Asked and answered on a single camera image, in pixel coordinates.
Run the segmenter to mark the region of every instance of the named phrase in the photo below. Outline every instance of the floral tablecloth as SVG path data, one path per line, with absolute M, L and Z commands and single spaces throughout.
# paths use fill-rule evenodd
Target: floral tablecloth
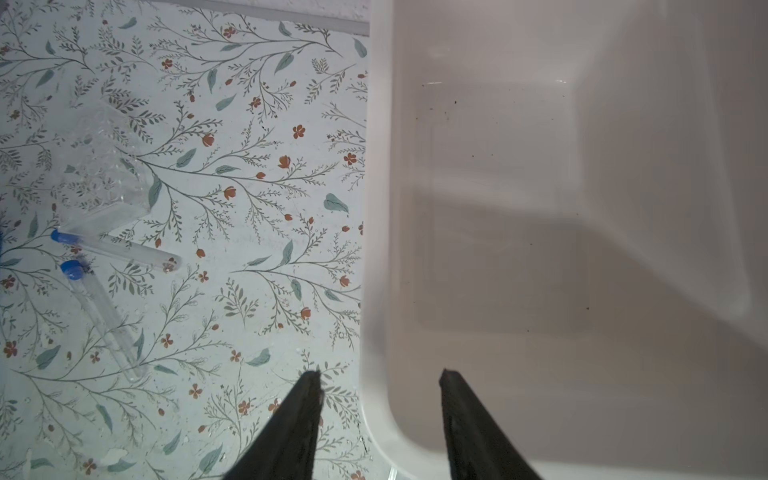
M 0 22 L 0 477 L 216 478 L 322 372 L 316 478 L 382 478 L 356 396 L 367 38 L 128 0 L 12 2 Z M 149 374 L 129 383 L 58 266 L 53 123 L 103 101 L 152 172 L 88 255 Z

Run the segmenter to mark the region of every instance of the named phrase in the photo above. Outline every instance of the plastic container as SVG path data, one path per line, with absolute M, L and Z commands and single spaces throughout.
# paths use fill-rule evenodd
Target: plastic container
M 54 242 L 80 247 L 83 250 L 106 255 L 107 257 L 140 263 L 163 273 L 175 272 L 184 263 L 178 255 L 145 247 L 128 240 L 120 240 L 110 235 L 90 237 L 88 235 L 75 235 L 73 233 L 62 233 L 58 230 L 53 230 L 51 232 L 51 239 Z
M 151 171 L 134 157 L 130 121 L 108 104 L 77 110 L 54 130 L 61 231 L 96 236 L 150 211 Z
M 459 371 L 547 480 L 768 478 L 768 2 L 372 3 L 360 402 Z
M 136 357 L 135 341 L 131 333 L 121 326 L 120 315 L 93 271 L 80 260 L 62 263 L 61 271 L 69 279 L 74 296 L 91 318 L 125 378 L 132 383 L 141 380 L 147 374 L 147 366 L 141 365 L 141 359 Z

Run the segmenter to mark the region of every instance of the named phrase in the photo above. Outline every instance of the red flower print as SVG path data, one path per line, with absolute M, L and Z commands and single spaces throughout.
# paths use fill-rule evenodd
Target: red flower print
M 293 138 L 303 137 L 306 129 L 301 125 L 293 127 Z
M 5 342 L 5 348 L 2 350 L 2 352 L 5 354 L 5 358 L 9 359 L 12 356 L 16 356 L 18 353 L 18 350 L 16 349 L 16 340 L 13 342 Z
M 248 415 L 248 409 L 249 408 L 250 408 L 250 402 L 246 403 L 246 401 L 243 400 L 237 406 L 237 411 L 240 412 L 241 415 Z
M 165 337 L 160 338 L 160 343 L 162 343 L 165 348 L 168 348 L 169 345 L 174 344 L 174 341 L 170 339 L 170 333 L 166 333 Z
M 11 288 L 14 283 L 16 283 L 16 279 L 13 277 L 13 275 L 8 275 L 8 278 L 0 280 L 0 284 L 3 285 L 6 289 Z
M 197 400 L 197 397 L 203 395 L 203 389 L 198 389 L 197 388 L 197 384 L 193 383 L 192 384 L 192 389 L 190 390 L 190 395 L 192 395 L 193 399 Z
M 96 469 L 96 464 L 94 463 L 94 459 L 89 458 L 88 461 L 83 464 L 83 468 L 85 468 L 85 474 L 90 475 L 91 470 Z

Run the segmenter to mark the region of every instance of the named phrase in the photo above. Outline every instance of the green leaf print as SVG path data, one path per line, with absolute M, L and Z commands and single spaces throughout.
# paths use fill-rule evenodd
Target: green leaf print
M 56 358 L 56 354 L 60 348 L 61 345 L 57 345 L 52 349 L 45 350 L 43 353 L 38 355 L 38 358 L 35 359 L 38 364 L 38 368 L 40 370 L 45 370 L 49 365 L 51 365 L 51 362 L 53 362 L 53 359 Z
M 264 262 L 266 262 L 267 260 L 269 260 L 269 259 L 270 259 L 270 257 L 261 257 L 261 258 L 257 258 L 257 259 L 255 259 L 255 260 L 252 260 L 252 261 L 248 262 L 248 265 L 250 265 L 250 266 L 256 266 L 256 265 L 260 265 L 261 263 L 264 263 Z
M 365 58 L 366 55 L 368 55 L 368 49 L 357 38 L 355 38 L 355 50 L 357 50 L 357 54 L 360 55 L 360 58 Z
M 125 22 L 125 25 L 122 25 L 118 28 L 121 30 L 127 30 L 128 28 L 133 27 L 134 25 L 136 25 L 136 17 L 131 17 L 131 20 L 128 20 L 127 22 Z
M 298 300 L 301 300 L 301 283 L 295 278 L 290 281 L 290 287 L 293 290 L 293 295 L 296 295 Z
M 175 452 L 175 451 L 176 451 L 176 447 L 178 447 L 178 446 L 179 446 L 179 439 L 180 439 L 180 438 L 181 438 L 181 431 L 179 431 L 179 432 L 176 434 L 176 436 L 174 437 L 174 439 L 173 439 L 173 440 L 171 440 L 170 442 L 168 442 L 168 443 L 167 443 L 167 444 L 166 444 L 166 445 L 163 447 L 163 453 L 164 453 L 165 455 L 170 455 L 171 453 Z
M 236 95 L 232 95 L 229 98 L 224 98 L 222 101 L 216 104 L 216 110 L 222 111 L 224 108 L 227 108 L 230 106 L 230 103 L 232 103 L 232 100 L 234 100 Z
M 32 218 L 32 221 L 29 222 L 29 232 L 27 233 L 27 238 L 32 238 L 37 234 L 38 234 L 38 214 L 37 212 L 35 212 L 35 216 Z
M 334 194 L 327 194 L 323 206 L 327 210 L 338 210 L 349 213 L 349 208 Z
M 112 431 L 112 417 L 109 416 L 109 412 L 102 404 L 97 404 L 96 409 L 101 413 L 101 417 L 104 419 L 104 423 L 109 427 L 109 431 Z
M 186 154 L 180 156 L 179 159 L 176 160 L 176 166 L 179 168 L 186 167 L 196 153 L 197 153 L 197 149 L 193 148 L 192 150 L 188 151 Z
M 221 167 L 218 167 L 216 169 L 216 174 L 221 175 L 225 174 L 227 172 L 234 172 L 235 170 L 239 170 L 237 167 L 231 167 L 230 165 L 222 165 Z
M 250 366 L 262 366 L 263 364 L 270 361 L 270 357 L 270 349 L 264 349 L 261 351 L 258 357 L 246 363 Z
M 290 262 L 291 255 L 293 255 L 293 240 L 288 242 L 285 248 L 283 248 L 283 261 L 280 262 L 280 265 L 278 266 L 282 266 Z
M 211 452 L 208 452 L 202 460 L 200 460 L 200 464 L 198 465 L 200 467 L 200 471 L 204 474 L 207 474 L 211 471 L 211 469 L 216 465 L 216 462 L 219 461 L 219 456 L 221 455 L 221 448 L 224 445 L 219 445 L 219 448 L 216 450 L 213 450 Z
M 275 73 L 277 73 L 280 70 L 283 70 L 285 67 L 290 65 L 290 63 L 293 61 L 293 55 L 289 52 L 286 52 L 285 55 L 280 59 L 279 62 L 277 62 L 277 68 L 275 68 Z
M 216 84 L 216 68 L 208 72 L 208 88 L 210 93 L 214 92 L 214 85 Z
M 160 181 L 159 178 L 157 178 L 157 175 L 153 175 L 154 182 L 152 183 L 152 187 L 149 189 L 149 206 L 150 208 L 154 207 L 154 205 L 157 203 L 157 198 L 160 196 L 160 190 L 163 187 L 163 182 Z
M 336 294 L 334 292 L 332 292 L 330 290 L 326 290 L 326 296 L 328 298 L 330 298 L 331 300 L 333 300 L 334 302 L 340 302 L 341 301 L 341 299 L 338 296 L 336 296 Z
M 125 470 L 128 470 L 130 467 L 136 465 L 136 463 L 130 463 L 126 462 L 122 458 L 118 461 L 118 463 L 115 463 L 113 465 L 109 465 L 107 467 L 107 472 L 124 472 Z
M 29 468 L 32 470 L 40 467 L 52 467 L 53 464 L 47 458 L 34 458 L 29 462 Z
M 5 262 L 0 262 L 0 266 L 14 266 L 16 263 L 21 262 L 22 259 L 20 258 L 11 258 L 10 260 L 6 260 Z
M 134 342 L 134 346 L 136 347 L 136 360 L 141 360 L 141 350 L 144 349 L 144 329 L 141 329 L 141 335 Z
M 290 37 L 290 32 L 288 31 L 284 23 L 281 22 L 280 26 L 278 26 L 277 29 L 280 30 L 280 33 L 282 33 L 286 37 Z
M 173 374 L 173 375 L 178 375 L 178 373 L 174 372 L 173 370 L 169 369 L 169 368 L 168 368 L 168 367 L 166 367 L 166 366 L 162 366 L 162 365 L 156 365 L 156 366 L 154 366 L 154 369 L 155 369 L 156 371 L 158 371 L 158 372 L 162 372 L 162 373 L 171 373 L 171 374 Z
M 40 80 L 38 80 L 38 84 L 35 85 L 35 88 L 39 87 L 40 85 L 43 85 L 45 83 L 48 83 L 48 80 L 51 80 L 53 78 L 53 70 L 50 68 L 45 71 L 42 77 L 40 77 Z

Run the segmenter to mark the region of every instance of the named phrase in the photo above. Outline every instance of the blue cap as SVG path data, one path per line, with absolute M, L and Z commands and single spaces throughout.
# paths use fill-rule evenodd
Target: blue cap
M 51 232 L 51 240 L 59 243 L 66 243 L 67 245 L 77 245 L 80 243 L 80 237 L 73 235 L 72 233 L 61 233 L 58 228 L 53 229 Z
M 85 274 L 83 266 L 77 260 L 67 260 L 62 263 L 61 271 L 70 280 L 80 280 Z

